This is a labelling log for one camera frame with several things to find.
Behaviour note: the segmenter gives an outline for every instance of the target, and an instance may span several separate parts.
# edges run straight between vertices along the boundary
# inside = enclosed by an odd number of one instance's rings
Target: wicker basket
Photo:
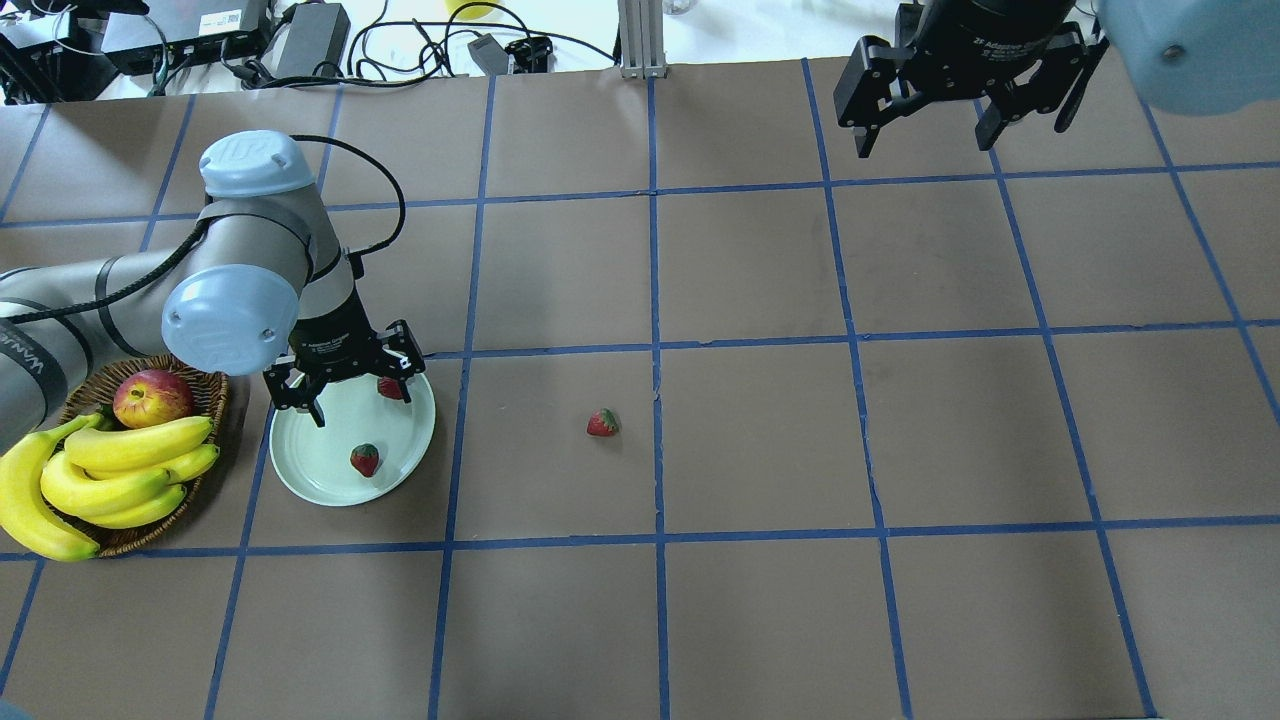
[[[214,419],[214,429],[209,434],[209,439],[205,442],[216,443],[219,430],[221,430],[223,427],[223,413],[227,409],[230,383],[223,373],[202,373],[184,364],[182,360],[178,360],[173,355],[159,355],[140,360],[123,360],[102,368],[84,380],[84,384],[72,392],[72,395],[67,398],[67,404],[63,406],[59,421],[65,423],[76,415],[79,415],[86,410],[91,411],[102,404],[110,406],[115,397],[115,389],[120,387],[120,383],[128,379],[133,373],[151,368],[169,370],[187,380],[187,384],[191,386],[191,395],[196,401],[196,414],[209,415]],[[187,496],[183,497],[182,503],[179,503],[173,512],[161,520],[156,520],[155,523],[141,525],[138,528],[110,530],[92,525],[79,518],[67,515],[58,509],[54,509],[54,512],[84,532],[88,537],[97,541],[101,546],[99,557],[124,555],[125,552],[132,552],[156,539],[173,528],[179,519],[186,516],[200,492],[202,478],[204,477],[198,477],[186,483]]]

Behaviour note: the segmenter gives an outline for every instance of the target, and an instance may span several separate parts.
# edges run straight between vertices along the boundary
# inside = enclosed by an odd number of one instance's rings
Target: apple
[[[191,387],[169,370],[151,369],[128,377],[111,402],[115,419],[128,428],[150,428],[196,411]]]

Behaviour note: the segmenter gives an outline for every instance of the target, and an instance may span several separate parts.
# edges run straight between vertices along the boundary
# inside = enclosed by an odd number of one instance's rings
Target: white plate
[[[287,410],[271,423],[271,464],[302,500],[332,507],[360,505],[381,497],[413,471],[435,429],[435,395],[426,377],[408,382],[406,405],[378,395],[378,378],[361,375],[325,386],[319,405],[325,427],[311,415]],[[378,448],[380,464],[366,478],[351,466],[357,445]]]

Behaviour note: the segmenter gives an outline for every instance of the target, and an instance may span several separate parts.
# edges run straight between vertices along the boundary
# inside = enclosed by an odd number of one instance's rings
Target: banana
[[[214,420],[207,415],[115,433],[84,428],[72,433],[63,447],[72,464],[88,471],[134,470],[195,450],[212,429]]]
[[[169,478],[169,484],[184,483],[187,480],[198,478],[200,475],[204,475],[206,471],[209,471],[209,469],[212,468],[214,462],[218,460],[219,454],[220,451],[218,450],[216,445],[205,443],[197,446],[196,450],[184,452],[174,457],[173,460],[165,460],[163,462],[157,462],[155,465],[143,469],[169,470],[169,473],[172,474],[172,477]],[[97,480],[109,480],[111,478],[131,475],[133,473],[137,473],[137,470],[93,470],[88,473],[88,475]]]
[[[99,544],[70,527],[45,505],[40,475],[58,441],[101,421],[81,415],[51,430],[31,433],[0,459],[0,527],[13,539],[50,560],[73,562],[97,555]]]
[[[95,480],[82,468],[72,465],[65,452],[56,452],[45,465],[40,492],[50,505],[83,518],[110,515],[141,505],[164,492],[169,470],[134,470],[110,480]]]
[[[122,510],[120,512],[113,512],[110,515],[92,515],[83,519],[100,528],[109,528],[113,530],[137,528],[146,525],[147,523],[163,520],[178,507],[186,495],[186,486],[169,486],[164,489],[164,492],[142,505],[136,505],[128,510]]]

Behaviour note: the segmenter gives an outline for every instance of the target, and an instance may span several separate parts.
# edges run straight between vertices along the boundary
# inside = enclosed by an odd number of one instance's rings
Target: grid
[[[1143,105],[1143,113],[1149,123],[1149,128],[1164,159],[1162,167],[1134,167],[1111,169],[1082,169],[1082,170],[1032,170],[1032,172],[1004,172],[997,150],[988,152],[992,170],[991,173],[969,173],[955,176],[913,176],[891,178],[832,178],[828,164],[827,147],[822,132],[822,113],[817,100],[813,73],[808,60],[801,61],[803,79],[809,102],[809,113],[814,127],[814,138],[818,158],[822,168],[822,179],[818,182],[782,182],[759,184],[728,184],[728,186],[698,186],[698,187],[662,187],[658,176],[658,129],[657,129],[657,92],[654,81],[650,78],[646,87],[646,122],[648,122],[648,151],[649,151],[649,182],[646,187],[627,191],[605,192],[570,192],[552,195],[518,195],[518,196],[489,196],[488,167],[490,152],[490,138],[494,120],[495,81],[489,79],[486,109],[484,122],[484,135],[480,160],[480,179],[474,197],[456,200],[425,200],[410,201],[410,208],[449,206],[462,205],[475,208],[475,234],[472,243],[472,263],[470,277],[470,295],[467,304],[465,346],[461,352],[435,352],[428,356],[429,360],[460,360],[461,389],[458,396],[458,410],[456,428],[457,434],[452,454],[452,470],[448,495],[448,512],[444,539],[439,542],[397,542],[397,543],[357,543],[357,544],[315,544],[315,546],[252,546],[250,536],[253,527],[257,496],[262,482],[262,471],[268,457],[266,439],[269,433],[264,433],[262,443],[257,451],[257,464],[253,471],[253,484],[250,491],[250,502],[244,516],[239,544],[234,547],[196,547],[196,548],[156,548],[143,550],[136,555],[140,557],[233,557],[236,560],[234,574],[230,584],[230,593],[227,600],[225,618],[218,646],[218,655],[210,679],[205,716],[212,717],[218,705],[219,685],[227,657],[227,648],[232,629],[236,623],[237,600],[241,588],[241,579],[244,573],[244,562],[248,557],[260,556],[305,556],[305,555],[347,555],[347,553],[378,553],[378,552],[439,552],[442,555],[442,570],[439,578],[439,598],[436,606],[435,635],[433,648],[433,665],[430,676],[429,706],[426,714],[435,717],[439,714],[442,671],[445,659],[447,620],[449,615],[449,587],[453,571],[453,559],[457,552],[475,552],[486,550],[513,550],[513,548],[539,548],[539,547],[586,547],[586,546],[625,546],[644,544],[653,546],[654,573],[657,585],[657,646],[658,646],[658,688],[659,710],[662,717],[672,716],[671,688],[669,688],[669,659],[668,659],[668,618],[667,618],[667,547],[673,543],[724,543],[749,541],[785,541],[785,539],[842,539],[867,538],[876,539],[879,550],[879,564],[883,582],[884,602],[890,628],[890,641],[892,646],[895,674],[901,705],[905,717],[913,717],[911,684],[909,678],[910,657],[906,656],[902,642],[901,620],[899,616],[899,598],[893,580],[893,566],[890,556],[890,541],[892,538],[911,537],[940,537],[940,536],[998,536],[998,534],[1034,534],[1034,533],[1093,533],[1097,538],[1098,551],[1106,568],[1115,610],[1120,620],[1125,647],[1132,665],[1133,682],[1137,685],[1143,711],[1147,716],[1156,716],[1160,707],[1158,697],[1153,697],[1148,687],[1142,661],[1142,648],[1139,647],[1129,619],[1125,603],[1124,587],[1116,570],[1108,533],[1115,530],[1139,530],[1160,528],[1211,528],[1211,527],[1252,527],[1252,525],[1280,525],[1280,515],[1229,515],[1229,516],[1185,516],[1165,519],[1108,519],[1105,518],[1097,501],[1093,487],[1089,462],[1084,446],[1080,441],[1073,411],[1071,397],[1068,383],[1064,378],[1059,361],[1055,340],[1065,336],[1101,334],[1101,333],[1148,333],[1148,332],[1176,332],[1176,331],[1206,331],[1206,329],[1234,329],[1248,352],[1252,366],[1257,374],[1258,391],[1263,393],[1276,423],[1280,424],[1280,402],[1277,402],[1272,380],[1268,379],[1262,357],[1256,347],[1251,331],[1256,328],[1280,327],[1280,318],[1248,318],[1234,300],[1231,288],[1228,284],[1213,247],[1203,231],[1199,219],[1192,206],[1181,178],[1188,173],[1212,173],[1220,170],[1263,169],[1280,168],[1280,161],[1260,163],[1219,163],[1178,165],[1172,161],[1169,149],[1165,145],[1161,129],[1151,109]],[[339,110],[344,102],[344,94],[339,90],[334,94],[333,113],[330,117],[330,133],[338,127]],[[170,179],[178,163],[183,138],[187,135],[192,115],[200,104],[200,97],[192,96],[187,100],[177,142],[169,156],[169,163],[164,173],[164,179],[156,195],[152,210],[148,215],[122,217],[122,218],[86,218],[72,220],[4,220],[14,201],[18,187],[22,183],[23,173],[35,150],[36,142],[44,129],[49,117],[49,108],[44,110],[38,124],[22,158],[15,179],[12,183],[0,208],[0,228],[23,227],[56,227],[73,224],[111,224],[111,223],[146,223],[146,231],[140,250],[150,246],[152,232],[157,222],[193,219],[195,214],[161,214],[161,204]],[[324,159],[317,173],[323,184],[329,165],[329,150],[325,150]],[[1171,178],[1178,197],[1187,214],[1204,261],[1212,270],[1213,278],[1226,302],[1230,318],[1211,322],[1194,323],[1160,323],[1147,325],[1068,325],[1055,327],[1048,322],[1037,287],[1036,275],[1028,258],[1027,247],[1023,242],[1019,219],[1014,210],[1014,204],[1006,184],[1009,179],[1028,178],[1059,178],[1059,177],[1087,177],[1087,176],[1129,176],[1152,174],[1167,176]],[[1034,327],[1009,327],[960,331],[919,331],[919,332],[859,332],[855,322],[856,307],[850,301],[850,288],[846,278],[844,252],[841,247],[841,229],[836,213],[836,200],[833,188],[869,184],[914,184],[914,183],[964,183],[964,182],[991,182],[998,190],[1004,209],[1007,217],[1009,228],[1018,250],[1018,258],[1025,278],[1028,291],[1036,313],[1037,324]],[[662,247],[659,237],[659,214],[662,211],[660,199],[664,196],[692,195],[692,193],[750,193],[773,192],[785,190],[818,190],[820,188],[826,200],[827,222],[831,236],[831,250],[836,266],[836,275],[840,287],[840,305],[844,313],[844,334],[797,336],[797,337],[760,337],[760,338],[722,338],[713,341],[663,341],[659,328],[662,309],[659,307],[659,251]],[[649,210],[649,251],[650,251],[650,297],[652,297],[652,340],[648,343],[620,343],[620,345],[582,345],[582,346],[557,346],[557,347],[531,347],[515,350],[477,350],[475,347],[476,307],[480,286],[480,260],[484,252],[481,238],[484,229],[485,209],[489,205],[515,204],[515,202],[554,202],[564,200],[611,199],[644,196],[648,199]],[[334,213],[378,210],[394,208],[392,204],[365,202],[333,205]],[[899,527],[888,523],[877,492],[876,462],[872,455],[868,427],[874,423],[869,418],[868,401],[864,388],[861,348],[869,343],[882,342],[910,342],[927,340],[957,340],[957,338],[993,338],[993,337],[1038,337],[1043,342],[1043,348],[1053,377],[1053,384],[1061,404],[1061,410],[1069,430],[1073,452],[1078,465],[1082,488],[1088,501],[1089,516],[1087,521],[1052,521],[1052,523],[1009,523],[1009,524],[966,524],[966,525],[915,525]],[[663,352],[671,350],[698,350],[713,347],[764,347],[764,346],[803,346],[803,345],[832,345],[847,346],[849,359],[854,378],[854,393],[859,415],[859,428],[861,436],[861,452],[868,475],[868,493],[872,502],[874,523],[870,527],[860,528],[800,528],[781,530],[723,530],[723,532],[668,532],[664,520],[664,488],[663,488],[663,401],[662,401],[662,368]],[[576,354],[613,354],[613,352],[649,352],[653,361],[653,441],[654,441],[654,507],[655,520],[652,533],[639,534],[605,534],[605,536],[568,536],[568,537],[536,537],[512,539],[465,539],[457,537],[457,505],[460,495],[460,477],[462,455],[465,447],[465,429],[467,414],[467,395],[471,375],[471,363],[475,359],[486,357],[517,357],[517,356],[550,356],[550,355],[576,355]],[[268,427],[271,414],[268,415]],[[29,585],[22,605],[17,628],[13,632],[4,656],[4,665],[0,666],[0,692],[14,664],[18,647],[22,641],[23,628],[31,607],[36,598],[41,575],[46,568],[42,559],[31,553],[0,553],[0,562],[32,562]]]

